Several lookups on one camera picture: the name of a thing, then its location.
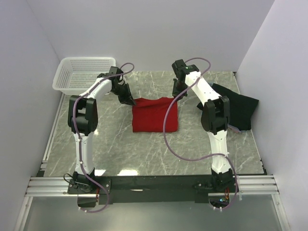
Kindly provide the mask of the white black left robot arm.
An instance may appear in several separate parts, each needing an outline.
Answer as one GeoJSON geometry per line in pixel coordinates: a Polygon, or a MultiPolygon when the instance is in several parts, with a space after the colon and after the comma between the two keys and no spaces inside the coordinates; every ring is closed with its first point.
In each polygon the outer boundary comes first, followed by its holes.
{"type": "Polygon", "coordinates": [[[70,184],[84,193],[100,188],[95,179],[92,157],[92,141],[99,122],[97,101],[111,92],[118,97],[121,104],[136,105],[125,74],[121,68],[111,66],[109,72],[100,73],[94,84],[85,92],[69,99],[68,126],[74,135],[77,161],[73,182],[70,184]]]}

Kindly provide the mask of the red t-shirt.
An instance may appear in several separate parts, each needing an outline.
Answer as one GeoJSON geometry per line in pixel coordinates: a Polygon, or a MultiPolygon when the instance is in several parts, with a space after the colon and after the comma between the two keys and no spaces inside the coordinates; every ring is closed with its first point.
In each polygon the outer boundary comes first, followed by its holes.
{"type": "Polygon", "coordinates": [[[132,131],[133,132],[163,132],[163,122],[168,108],[166,133],[178,131],[178,105],[171,104],[172,98],[162,97],[157,100],[138,98],[136,105],[132,107],[132,131]]]}

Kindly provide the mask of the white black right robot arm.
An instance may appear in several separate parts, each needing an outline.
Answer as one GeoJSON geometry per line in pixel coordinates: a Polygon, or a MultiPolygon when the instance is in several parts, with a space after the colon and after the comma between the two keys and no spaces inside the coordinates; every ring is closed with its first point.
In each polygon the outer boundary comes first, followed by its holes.
{"type": "Polygon", "coordinates": [[[216,191],[224,191],[234,184],[232,165],[228,160],[227,129],[230,122],[230,101],[214,91],[196,65],[187,65],[182,59],[172,64],[174,79],[173,103],[192,89],[203,105],[201,125],[207,132],[212,157],[212,183],[216,191]]]}

